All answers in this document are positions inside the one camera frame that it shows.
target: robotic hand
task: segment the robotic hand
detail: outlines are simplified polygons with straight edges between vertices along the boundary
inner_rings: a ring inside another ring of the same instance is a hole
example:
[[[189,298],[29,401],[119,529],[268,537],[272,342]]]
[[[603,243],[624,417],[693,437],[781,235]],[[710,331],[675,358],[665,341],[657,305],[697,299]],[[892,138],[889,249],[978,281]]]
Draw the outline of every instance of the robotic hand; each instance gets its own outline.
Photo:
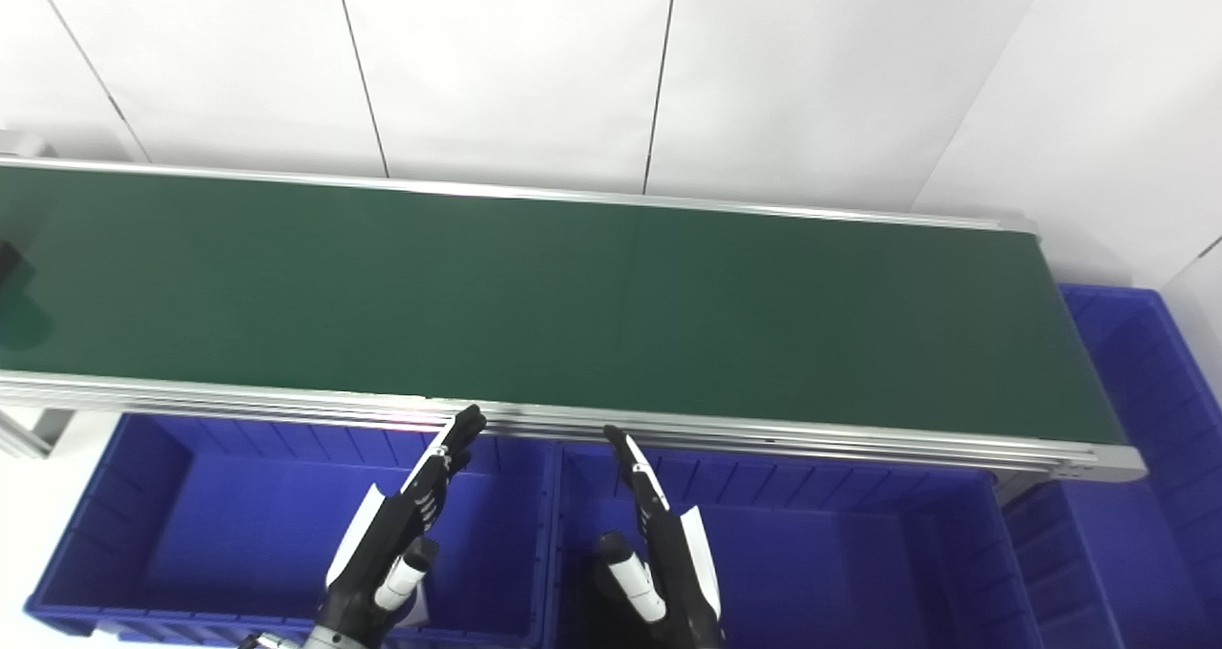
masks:
[[[370,489],[327,571],[326,599],[302,649],[379,649],[437,556],[436,541],[424,533],[441,515],[450,478],[470,461],[468,447],[486,424],[478,406],[468,407],[424,450],[398,494],[379,501],[376,486]],[[257,648],[296,645],[263,633],[238,649]]]
[[[615,449],[621,479],[632,488],[637,528],[645,537],[650,563],[640,561],[623,534],[607,532],[599,537],[599,572],[610,573],[613,588],[648,623],[659,647],[723,649],[721,596],[700,510],[672,513],[637,441],[612,425],[602,428],[602,434]]]

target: metal support leg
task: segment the metal support leg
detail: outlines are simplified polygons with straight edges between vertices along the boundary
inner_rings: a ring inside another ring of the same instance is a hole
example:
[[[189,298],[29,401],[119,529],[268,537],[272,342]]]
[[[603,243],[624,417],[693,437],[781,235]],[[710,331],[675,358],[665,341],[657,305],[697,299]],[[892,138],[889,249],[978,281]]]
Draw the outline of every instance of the metal support leg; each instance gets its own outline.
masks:
[[[43,411],[34,429],[26,429],[17,420],[0,411],[0,450],[23,458],[45,458],[64,434],[72,419],[72,411],[48,408]]]
[[[997,477],[997,483],[993,485],[993,494],[997,496],[997,504],[1001,506],[1009,504],[1050,479],[1047,473],[1023,471],[992,471],[992,473]]]

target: white wall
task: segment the white wall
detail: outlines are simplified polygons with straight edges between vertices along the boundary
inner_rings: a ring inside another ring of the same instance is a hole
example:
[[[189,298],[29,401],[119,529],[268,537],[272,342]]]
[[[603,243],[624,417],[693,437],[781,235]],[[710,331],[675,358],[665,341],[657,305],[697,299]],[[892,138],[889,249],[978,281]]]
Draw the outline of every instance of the white wall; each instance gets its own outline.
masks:
[[[670,0],[348,0],[392,176],[640,193]]]
[[[65,158],[143,160],[46,0],[0,0],[0,127],[35,132]]]
[[[1022,213],[1063,279],[1162,286],[1222,235],[1222,2],[1035,0],[914,208]]]
[[[54,0],[154,163],[382,174],[340,0]]]
[[[1162,297],[1213,395],[1222,398],[1222,244],[1172,279]]]

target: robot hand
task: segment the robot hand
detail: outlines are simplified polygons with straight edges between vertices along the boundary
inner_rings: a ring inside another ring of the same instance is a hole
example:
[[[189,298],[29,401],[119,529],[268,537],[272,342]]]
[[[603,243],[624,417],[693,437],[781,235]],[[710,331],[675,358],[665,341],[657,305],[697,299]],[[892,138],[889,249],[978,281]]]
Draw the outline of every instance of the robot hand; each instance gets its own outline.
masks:
[[[655,644],[723,649],[721,596],[699,508],[672,513],[637,441],[612,425],[602,434],[615,449],[621,479],[632,488],[637,528],[645,537],[650,562],[640,561],[623,534],[607,532],[599,537],[600,565],[648,623]]]
[[[469,446],[488,424],[478,406],[458,413],[415,462],[403,488],[379,499],[376,486],[358,508],[327,571],[326,599],[302,649],[379,649],[437,556],[424,537],[446,500],[450,478],[470,461]],[[270,634],[240,649],[292,649]]]

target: dark object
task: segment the dark object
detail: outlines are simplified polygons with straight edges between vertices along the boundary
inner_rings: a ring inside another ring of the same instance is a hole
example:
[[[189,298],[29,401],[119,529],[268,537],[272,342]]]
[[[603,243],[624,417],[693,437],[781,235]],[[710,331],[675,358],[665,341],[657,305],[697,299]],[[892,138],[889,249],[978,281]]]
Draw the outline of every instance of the dark object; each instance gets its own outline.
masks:
[[[411,482],[382,501],[343,572],[327,587],[326,600],[314,618],[315,627],[368,649],[380,648],[398,618],[398,609],[387,611],[378,606],[374,592],[396,559],[412,556],[425,561],[422,570],[431,567],[437,545],[422,541],[424,532],[440,517],[450,479],[470,462],[470,444],[486,424],[478,406],[458,413],[453,427],[437,436],[439,452],[424,453]]]
[[[677,512],[671,511],[666,495],[659,489],[649,463],[639,447],[620,428],[606,425],[602,434],[615,452],[620,466],[620,479],[632,490],[637,528],[649,549],[651,574],[644,574],[631,584],[642,595],[656,594],[665,604],[665,615],[654,620],[645,617],[656,645],[666,649],[721,649],[726,645],[717,615],[720,598],[716,589],[704,590],[699,583],[699,568],[715,577],[712,560],[697,552],[689,532]],[[698,537],[703,538],[703,528]],[[609,570],[644,571],[634,560],[632,545],[623,534],[611,532],[599,539],[599,554]],[[648,612],[654,614],[656,607]]]
[[[0,241],[0,286],[9,279],[9,274],[21,263],[21,254],[9,241]]]

